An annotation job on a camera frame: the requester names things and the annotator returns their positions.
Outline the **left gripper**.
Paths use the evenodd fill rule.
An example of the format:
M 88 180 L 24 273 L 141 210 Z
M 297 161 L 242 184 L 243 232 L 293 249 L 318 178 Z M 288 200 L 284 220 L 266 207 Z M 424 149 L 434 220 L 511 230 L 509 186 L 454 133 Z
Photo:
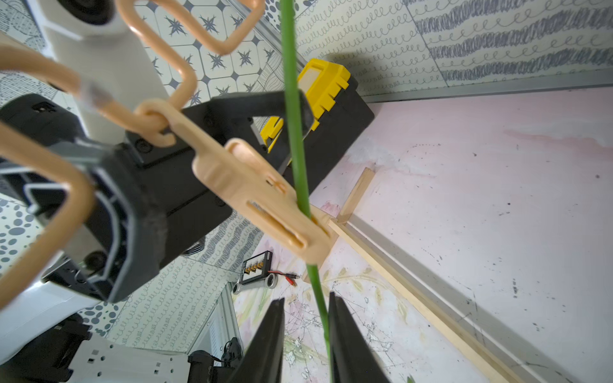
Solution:
M 110 303 L 127 298 L 221 225 L 231 208 L 193 175 L 183 141 L 156 148 L 128 133 L 117 145 L 87 139 L 78 118 L 37 95 L 1 120 L 64 157 L 93 182 L 94 209 L 42 278 Z

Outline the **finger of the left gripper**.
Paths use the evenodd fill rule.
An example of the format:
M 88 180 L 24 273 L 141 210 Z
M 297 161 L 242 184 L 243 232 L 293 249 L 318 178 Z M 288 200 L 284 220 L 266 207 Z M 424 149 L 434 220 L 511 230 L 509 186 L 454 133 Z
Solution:
M 266 144 L 261 135 L 271 117 L 285 118 L 283 90 L 260 93 L 224 94 L 206 103 L 206 116 L 219 128 L 225 140 L 239 138 L 250 144 Z

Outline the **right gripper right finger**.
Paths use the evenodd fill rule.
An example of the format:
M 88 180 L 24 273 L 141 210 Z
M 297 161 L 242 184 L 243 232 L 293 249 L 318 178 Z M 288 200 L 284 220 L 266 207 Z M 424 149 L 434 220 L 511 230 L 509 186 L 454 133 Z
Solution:
M 332 382 L 389 382 L 362 336 L 345 301 L 329 299 L 330 371 Z

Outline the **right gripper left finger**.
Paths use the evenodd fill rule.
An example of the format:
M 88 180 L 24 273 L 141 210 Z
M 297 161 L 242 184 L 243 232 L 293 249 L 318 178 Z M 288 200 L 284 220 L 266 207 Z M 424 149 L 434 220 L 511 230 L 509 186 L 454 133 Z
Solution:
M 283 375 L 285 299 L 273 300 L 252 344 L 228 382 L 281 382 Z

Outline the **peach clothespin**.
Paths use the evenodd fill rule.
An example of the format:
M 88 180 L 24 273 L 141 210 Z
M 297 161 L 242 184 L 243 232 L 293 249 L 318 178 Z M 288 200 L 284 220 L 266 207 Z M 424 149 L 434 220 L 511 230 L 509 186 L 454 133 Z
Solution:
M 168 102 L 144 101 L 139 113 L 157 113 L 195 151 L 195 177 L 226 204 L 306 264 L 321 266 L 335 241 L 314 209 L 305 215 L 296 191 L 245 140 L 221 145 Z

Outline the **wooden wavy clothes hanger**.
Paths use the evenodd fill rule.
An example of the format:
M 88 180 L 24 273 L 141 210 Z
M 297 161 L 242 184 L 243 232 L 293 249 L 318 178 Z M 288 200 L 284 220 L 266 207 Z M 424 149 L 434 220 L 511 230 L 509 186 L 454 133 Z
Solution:
M 113 2 L 120 16 L 121 9 L 135 9 L 130 1 Z M 146 98 L 134 110 L 124 107 L 95 81 L 82 78 L 76 71 L 37 51 L 2 45 L 1 67 L 39 78 L 73 96 L 78 104 L 73 115 L 78 118 L 85 137 L 97 144 L 117 145 L 128 133 L 133 133 L 153 147 L 171 148 L 177 138 L 172 145 L 159 147 L 146 134 L 151 128 L 169 133 L 167 121 L 158 114 L 139 113 L 137 107 L 149 99 L 166 101 L 179 112 L 196 106 L 189 103 L 197 84 L 188 65 L 177 67 L 184 80 L 173 94 Z M 1 179 L 43 226 L 41 235 L 24 252 L 16 270 L 1 279 L 1 309 L 8 311 L 25 301 L 30 284 L 43 280 L 43 271 L 60 258 L 79 224 L 93 209 L 94 189 L 72 164 L 2 120 Z

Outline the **white tulip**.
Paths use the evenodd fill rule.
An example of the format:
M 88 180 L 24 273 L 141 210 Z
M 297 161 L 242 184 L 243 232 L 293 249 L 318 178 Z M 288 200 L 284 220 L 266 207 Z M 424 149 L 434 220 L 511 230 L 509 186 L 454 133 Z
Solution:
M 309 201 L 309 188 L 307 180 L 306 156 L 303 146 L 302 109 L 300 91 L 297 79 L 297 53 L 295 47 L 295 9 L 292 0 L 280 2 L 282 54 L 284 58 L 284 81 L 286 99 L 285 125 L 290 143 L 292 156 L 292 172 L 297 192 L 299 210 L 307 218 L 311 218 L 311 205 Z M 313 289 L 314 299 L 317 303 L 322 322 L 323 336 L 327 348 L 328 362 L 333 362 L 330 352 L 329 317 L 319 271 L 316 265 L 306 265 L 306 270 Z

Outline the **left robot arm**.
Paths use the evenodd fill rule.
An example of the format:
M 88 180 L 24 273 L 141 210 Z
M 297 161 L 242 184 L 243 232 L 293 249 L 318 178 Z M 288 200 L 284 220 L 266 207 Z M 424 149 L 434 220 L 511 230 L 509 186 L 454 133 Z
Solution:
M 48 99 L 30 94 L 10 102 L 1 119 L 72 164 L 94 189 L 88 218 L 43 274 L 46 284 L 117 303 L 238 212 L 299 255 L 319 245 L 308 232 L 295 190 L 261 149 L 253 147 L 247 125 L 255 116 L 282 115 L 284 94 L 232 94 L 171 112 L 158 112 L 177 136 L 171 148 L 153 148 L 128 137 L 119 145 L 99 145 L 83 137 L 77 118 Z M 198 350 L 163 357 L 125 349 L 94 338 L 75 310 L 53 319 L 38 311 L 42 329 L 23 310 L 11 312 L 16 354 L 9 372 L 34 382 L 278 382 L 282 378 L 283 301 L 276 300 L 256 333 L 254 351 L 224 356 Z

